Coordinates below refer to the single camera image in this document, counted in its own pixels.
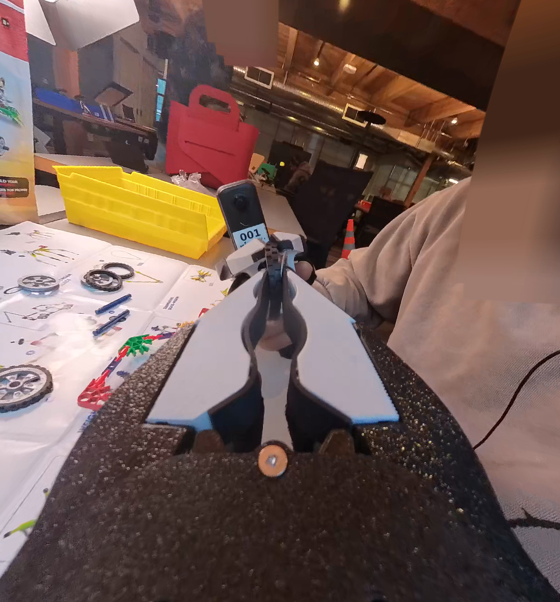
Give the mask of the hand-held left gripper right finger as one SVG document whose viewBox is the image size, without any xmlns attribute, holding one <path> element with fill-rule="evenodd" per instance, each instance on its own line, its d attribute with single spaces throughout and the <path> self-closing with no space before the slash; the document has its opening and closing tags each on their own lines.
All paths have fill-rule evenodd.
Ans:
<svg viewBox="0 0 560 602">
<path fill-rule="evenodd" d="M 333 430 L 399 420 L 351 316 L 284 273 L 282 318 L 292 345 L 285 415 L 293 447 L 321 446 Z"/>
</svg>

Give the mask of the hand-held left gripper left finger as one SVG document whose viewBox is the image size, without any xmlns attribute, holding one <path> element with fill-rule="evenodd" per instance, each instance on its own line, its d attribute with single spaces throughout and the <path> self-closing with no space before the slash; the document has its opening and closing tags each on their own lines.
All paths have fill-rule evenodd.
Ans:
<svg viewBox="0 0 560 602">
<path fill-rule="evenodd" d="M 264 400 L 255 349 L 269 313 L 259 273 L 198 320 L 147 416 L 151 425 L 214 430 L 227 447 L 258 447 Z"/>
</svg>

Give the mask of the yellow plastic parts bin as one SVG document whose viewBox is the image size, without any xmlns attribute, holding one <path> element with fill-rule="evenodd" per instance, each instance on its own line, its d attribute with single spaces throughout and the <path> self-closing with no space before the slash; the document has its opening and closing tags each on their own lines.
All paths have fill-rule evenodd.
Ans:
<svg viewBox="0 0 560 602">
<path fill-rule="evenodd" d="M 198 260 L 224 236 L 218 201 L 121 167 L 56 166 L 70 223 Z"/>
</svg>

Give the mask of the short blue plastic rod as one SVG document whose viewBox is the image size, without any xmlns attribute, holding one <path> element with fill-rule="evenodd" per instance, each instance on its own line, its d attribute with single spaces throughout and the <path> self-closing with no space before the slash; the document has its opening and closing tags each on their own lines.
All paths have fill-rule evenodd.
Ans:
<svg viewBox="0 0 560 602">
<path fill-rule="evenodd" d="M 110 301 L 107 304 L 97 308 L 94 313 L 95 313 L 95 315 L 103 315 L 107 312 L 113 311 L 115 308 L 125 304 L 126 302 L 128 302 L 131 299 L 132 299 L 132 294 L 123 295 L 122 297 L 119 297 L 119 298 L 117 298 L 113 301 Z"/>
</svg>

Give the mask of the person's right forearm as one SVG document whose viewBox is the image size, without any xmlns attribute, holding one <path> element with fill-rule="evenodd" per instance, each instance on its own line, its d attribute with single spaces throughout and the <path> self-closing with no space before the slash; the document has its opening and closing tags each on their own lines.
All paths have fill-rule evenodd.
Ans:
<svg viewBox="0 0 560 602">
<path fill-rule="evenodd" d="M 417 291 L 436 294 L 451 284 L 471 183 L 405 210 L 368 247 L 310 276 L 312 287 L 356 321 L 396 323 Z"/>
</svg>

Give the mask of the person's right hand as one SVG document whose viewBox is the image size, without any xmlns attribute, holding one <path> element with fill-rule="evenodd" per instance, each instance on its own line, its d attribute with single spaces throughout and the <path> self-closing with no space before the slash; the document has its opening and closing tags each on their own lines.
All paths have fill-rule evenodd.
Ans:
<svg viewBox="0 0 560 602">
<path fill-rule="evenodd" d="M 303 350 L 306 336 L 305 325 L 293 325 L 287 332 L 284 320 L 268 320 L 258 346 L 267 351 L 276 351 L 285 359 L 293 359 Z"/>
</svg>

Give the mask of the black office chair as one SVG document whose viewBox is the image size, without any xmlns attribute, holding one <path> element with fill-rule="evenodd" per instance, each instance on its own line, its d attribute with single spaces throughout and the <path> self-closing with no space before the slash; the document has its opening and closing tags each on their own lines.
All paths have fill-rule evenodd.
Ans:
<svg viewBox="0 0 560 602">
<path fill-rule="evenodd" d="M 370 170 L 318 161 L 308 180 L 291 193 L 289 204 L 306 237 L 306 260 L 315 269 L 326 267 L 338 234 L 372 177 Z"/>
</svg>

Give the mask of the clear plastic bag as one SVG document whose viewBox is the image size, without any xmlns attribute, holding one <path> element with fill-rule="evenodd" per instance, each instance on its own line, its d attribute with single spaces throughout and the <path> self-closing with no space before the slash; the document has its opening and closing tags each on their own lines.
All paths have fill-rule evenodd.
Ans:
<svg viewBox="0 0 560 602">
<path fill-rule="evenodd" d="M 198 172 L 186 173 L 180 170 L 179 174 L 171 176 L 171 182 L 184 189 L 209 194 L 209 190 L 201 183 L 201 174 Z"/>
</svg>

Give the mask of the colourful rod and connector model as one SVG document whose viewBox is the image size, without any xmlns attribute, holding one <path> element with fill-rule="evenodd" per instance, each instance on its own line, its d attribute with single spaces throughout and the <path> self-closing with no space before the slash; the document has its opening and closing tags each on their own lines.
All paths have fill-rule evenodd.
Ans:
<svg viewBox="0 0 560 602">
<path fill-rule="evenodd" d="M 98 411 L 112 393 L 184 326 L 195 323 L 210 310 L 200 302 L 179 309 L 159 309 L 152 314 L 140 334 L 126 339 L 104 370 L 93 378 L 77 397 L 77 405 Z"/>
</svg>

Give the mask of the thick blue plastic rod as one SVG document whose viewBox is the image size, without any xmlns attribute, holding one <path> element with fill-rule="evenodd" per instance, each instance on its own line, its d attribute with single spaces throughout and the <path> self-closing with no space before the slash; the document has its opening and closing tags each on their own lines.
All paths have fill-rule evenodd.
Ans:
<svg viewBox="0 0 560 602">
<path fill-rule="evenodd" d="M 124 322 L 130 315 L 129 310 L 124 310 L 117 315 L 112 316 L 107 322 L 98 326 L 95 330 L 93 330 L 93 336 L 100 337 L 105 333 L 109 332 L 114 327 L 118 326 L 120 323 Z"/>
</svg>

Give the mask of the person in beige hoodie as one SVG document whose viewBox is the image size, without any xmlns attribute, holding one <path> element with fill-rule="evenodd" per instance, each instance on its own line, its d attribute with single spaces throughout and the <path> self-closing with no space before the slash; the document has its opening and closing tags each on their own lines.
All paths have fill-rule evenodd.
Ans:
<svg viewBox="0 0 560 602">
<path fill-rule="evenodd" d="M 436 294 L 417 291 L 390 345 L 457 418 L 560 593 L 560 306 L 464 295 L 454 275 Z"/>
</svg>

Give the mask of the brown construction set bag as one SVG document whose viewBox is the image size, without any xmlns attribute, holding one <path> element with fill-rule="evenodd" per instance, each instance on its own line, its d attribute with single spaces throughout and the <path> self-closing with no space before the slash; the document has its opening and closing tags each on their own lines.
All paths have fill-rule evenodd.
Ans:
<svg viewBox="0 0 560 602">
<path fill-rule="evenodd" d="M 28 36 L 22 1 L 0 1 L 0 224 L 37 218 Z"/>
</svg>

